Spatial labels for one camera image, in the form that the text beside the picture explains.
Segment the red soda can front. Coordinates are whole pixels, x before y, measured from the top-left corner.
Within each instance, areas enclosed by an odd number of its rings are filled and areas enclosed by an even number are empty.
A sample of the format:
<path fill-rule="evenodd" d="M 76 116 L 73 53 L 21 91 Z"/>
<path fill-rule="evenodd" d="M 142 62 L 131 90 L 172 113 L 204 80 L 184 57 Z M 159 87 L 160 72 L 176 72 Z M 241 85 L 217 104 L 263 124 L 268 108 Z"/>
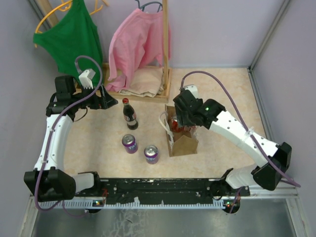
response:
<path fill-rule="evenodd" d="M 172 131 L 175 133 L 179 133 L 179 132 L 190 132 L 191 128 L 187 127 L 187 126 L 183 126 L 180 127 L 179 123 L 178 123 L 178 119 L 177 116 L 173 116 L 171 119 L 171 125 L 172 125 Z"/>

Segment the purple soda can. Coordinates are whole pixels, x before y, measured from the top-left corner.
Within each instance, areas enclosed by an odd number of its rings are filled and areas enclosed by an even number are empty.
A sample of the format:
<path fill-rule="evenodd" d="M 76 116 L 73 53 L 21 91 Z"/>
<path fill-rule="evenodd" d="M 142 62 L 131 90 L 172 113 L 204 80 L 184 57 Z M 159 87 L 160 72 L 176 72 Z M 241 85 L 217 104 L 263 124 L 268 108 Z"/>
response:
<path fill-rule="evenodd" d="M 133 154 L 137 152 L 138 145 L 135 137 L 132 134 L 124 135 L 121 142 L 127 153 Z"/>
<path fill-rule="evenodd" d="M 144 155 L 145 155 L 147 163 L 155 164 L 158 162 L 159 152 L 158 152 L 158 148 L 155 145 L 148 145 L 144 149 Z"/>

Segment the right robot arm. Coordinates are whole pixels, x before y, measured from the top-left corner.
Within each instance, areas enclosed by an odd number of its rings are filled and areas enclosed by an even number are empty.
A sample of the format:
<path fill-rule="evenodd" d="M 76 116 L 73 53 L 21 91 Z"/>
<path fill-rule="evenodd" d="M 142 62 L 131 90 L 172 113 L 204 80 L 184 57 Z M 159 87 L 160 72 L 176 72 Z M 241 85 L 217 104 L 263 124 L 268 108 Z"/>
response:
<path fill-rule="evenodd" d="M 254 164 L 232 169 L 221 182 L 221 191 L 230 196 L 238 188 L 259 185 L 273 191 L 290 165 L 292 148 L 286 142 L 277 144 L 250 129 L 213 99 L 203 101 L 197 93 L 185 89 L 173 101 L 180 126 L 201 126 L 218 133 L 242 149 Z"/>

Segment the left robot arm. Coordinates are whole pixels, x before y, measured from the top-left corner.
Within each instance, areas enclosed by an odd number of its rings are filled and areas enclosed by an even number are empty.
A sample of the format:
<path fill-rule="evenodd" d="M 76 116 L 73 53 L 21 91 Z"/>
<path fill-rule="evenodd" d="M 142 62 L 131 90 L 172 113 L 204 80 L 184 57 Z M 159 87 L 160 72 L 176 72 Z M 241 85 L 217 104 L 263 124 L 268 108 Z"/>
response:
<path fill-rule="evenodd" d="M 71 200 L 75 195 L 97 196 L 103 184 L 96 171 L 70 176 L 64 172 L 68 134 L 80 109 L 106 110 L 118 101 L 100 86 L 76 92 L 72 76 L 55 78 L 56 92 L 46 108 L 46 132 L 39 159 L 33 171 L 25 172 L 24 182 L 38 202 Z"/>

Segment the cola glass bottle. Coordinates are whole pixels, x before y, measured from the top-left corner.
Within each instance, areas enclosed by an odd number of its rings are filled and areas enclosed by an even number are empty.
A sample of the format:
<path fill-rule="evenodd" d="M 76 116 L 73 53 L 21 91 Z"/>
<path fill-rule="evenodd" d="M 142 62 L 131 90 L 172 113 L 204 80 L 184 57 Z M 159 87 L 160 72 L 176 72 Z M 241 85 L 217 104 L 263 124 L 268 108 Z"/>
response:
<path fill-rule="evenodd" d="M 138 121 L 136 118 L 136 113 L 133 107 L 130 105 L 127 98 L 123 98 L 123 115 L 127 123 L 127 127 L 130 130 L 136 130 L 138 128 Z"/>

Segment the beige folded cloth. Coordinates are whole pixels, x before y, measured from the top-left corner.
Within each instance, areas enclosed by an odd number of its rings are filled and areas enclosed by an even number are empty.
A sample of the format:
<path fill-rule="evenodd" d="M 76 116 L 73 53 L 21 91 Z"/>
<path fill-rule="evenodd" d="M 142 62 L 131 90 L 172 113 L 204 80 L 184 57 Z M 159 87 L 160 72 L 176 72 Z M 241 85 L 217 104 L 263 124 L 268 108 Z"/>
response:
<path fill-rule="evenodd" d="M 164 92 L 162 68 L 142 68 L 134 73 L 134 78 L 128 89 L 122 89 L 119 94 L 138 97 L 155 97 Z"/>

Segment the wooden clothes rack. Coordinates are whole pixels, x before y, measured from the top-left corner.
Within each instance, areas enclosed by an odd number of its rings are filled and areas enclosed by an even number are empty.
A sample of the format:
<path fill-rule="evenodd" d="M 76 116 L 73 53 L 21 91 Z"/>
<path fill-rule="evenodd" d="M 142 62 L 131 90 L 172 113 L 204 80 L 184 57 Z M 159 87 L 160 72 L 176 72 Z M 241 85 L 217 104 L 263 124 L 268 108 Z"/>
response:
<path fill-rule="evenodd" d="M 58 5 L 55 8 L 52 8 L 50 2 L 48 0 L 36 0 L 34 1 L 34 4 L 36 5 L 36 9 L 40 11 L 40 13 L 45 14 L 45 16 L 41 19 L 39 24 L 37 25 L 35 29 L 36 34 L 41 34 L 40 27 L 42 24 L 47 21 L 50 26 L 54 27 L 59 23 L 59 20 L 57 19 L 55 12 L 60 11 L 68 11 L 71 8 L 72 1 L 61 1 L 61 4 Z M 168 11 L 162 12 L 162 24 L 163 24 L 163 88 L 164 92 L 161 93 L 161 95 L 156 95 L 155 97 L 138 97 L 134 95 L 122 95 L 118 92 L 110 91 L 109 94 L 113 96 L 116 99 L 123 99 L 128 98 L 132 101 L 144 101 L 144 102 L 155 102 L 155 103 L 164 103 L 167 104 L 169 100 L 169 94 L 170 94 L 170 84 L 172 81 L 172 69 L 169 67 L 169 21 L 168 21 Z"/>

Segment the pink t-shirt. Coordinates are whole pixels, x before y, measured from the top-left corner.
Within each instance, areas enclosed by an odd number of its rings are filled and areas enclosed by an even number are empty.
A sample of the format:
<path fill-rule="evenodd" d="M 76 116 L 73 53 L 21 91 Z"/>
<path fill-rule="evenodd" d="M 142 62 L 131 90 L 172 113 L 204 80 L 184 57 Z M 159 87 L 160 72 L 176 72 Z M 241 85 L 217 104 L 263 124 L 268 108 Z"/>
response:
<path fill-rule="evenodd" d="M 163 12 L 135 9 L 118 27 L 109 46 L 107 91 L 129 88 L 134 72 L 154 61 L 163 63 Z"/>

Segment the green tank top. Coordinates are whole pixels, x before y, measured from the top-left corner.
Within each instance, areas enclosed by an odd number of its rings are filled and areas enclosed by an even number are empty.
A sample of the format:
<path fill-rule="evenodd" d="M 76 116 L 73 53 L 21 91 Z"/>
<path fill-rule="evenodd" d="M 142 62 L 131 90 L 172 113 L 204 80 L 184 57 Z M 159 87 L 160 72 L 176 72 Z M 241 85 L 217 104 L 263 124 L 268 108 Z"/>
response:
<path fill-rule="evenodd" d="M 79 73 L 75 66 L 78 56 L 89 56 L 100 66 L 103 63 L 97 26 L 82 0 L 74 0 L 68 13 L 50 30 L 35 33 L 33 42 L 51 55 L 60 73 L 73 76 L 78 83 Z"/>

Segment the grey clothes hanger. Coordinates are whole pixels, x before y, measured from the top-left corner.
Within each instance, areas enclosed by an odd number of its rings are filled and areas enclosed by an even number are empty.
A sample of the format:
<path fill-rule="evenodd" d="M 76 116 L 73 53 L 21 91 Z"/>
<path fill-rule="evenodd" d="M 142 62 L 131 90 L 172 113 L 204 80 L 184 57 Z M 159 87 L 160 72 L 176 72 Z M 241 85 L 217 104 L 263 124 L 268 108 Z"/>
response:
<path fill-rule="evenodd" d="M 139 0 L 135 0 L 135 1 L 137 2 L 138 8 L 139 8 L 140 10 L 142 10 L 143 12 L 144 12 L 144 10 L 145 10 L 145 8 L 146 8 L 147 6 L 153 5 L 153 4 L 157 4 L 157 5 L 158 5 L 157 12 L 160 12 L 160 11 L 162 11 L 162 9 L 163 9 L 163 5 L 162 5 L 162 3 L 159 2 L 159 1 L 151 1 L 151 2 L 145 3 L 145 4 L 143 4 L 143 5 L 140 4 L 140 1 L 139 1 Z"/>

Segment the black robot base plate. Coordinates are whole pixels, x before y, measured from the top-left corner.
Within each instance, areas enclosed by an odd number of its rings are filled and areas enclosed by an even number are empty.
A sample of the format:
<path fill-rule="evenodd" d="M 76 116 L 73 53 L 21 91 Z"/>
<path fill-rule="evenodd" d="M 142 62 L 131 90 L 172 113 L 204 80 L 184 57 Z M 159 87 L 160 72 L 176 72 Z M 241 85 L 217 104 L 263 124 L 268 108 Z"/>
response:
<path fill-rule="evenodd" d="M 231 188 L 224 178 L 103 178 L 75 194 L 91 213 L 100 209 L 221 209 L 236 213 L 248 187 Z"/>

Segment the aluminium frame rail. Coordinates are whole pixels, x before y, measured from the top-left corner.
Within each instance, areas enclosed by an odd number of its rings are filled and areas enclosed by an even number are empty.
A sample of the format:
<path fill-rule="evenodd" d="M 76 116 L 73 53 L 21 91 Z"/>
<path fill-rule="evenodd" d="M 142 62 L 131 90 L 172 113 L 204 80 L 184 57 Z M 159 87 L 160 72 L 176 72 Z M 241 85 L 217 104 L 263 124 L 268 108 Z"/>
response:
<path fill-rule="evenodd" d="M 273 191 L 269 191 L 266 189 L 263 189 L 259 185 L 252 185 L 249 186 L 250 196 L 247 196 L 246 198 L 262 198 L 262 199 L 274 199 L 274 198 L 297 198 L 298 192 L 296 187 L 280 182 L 276 189 Z"/>

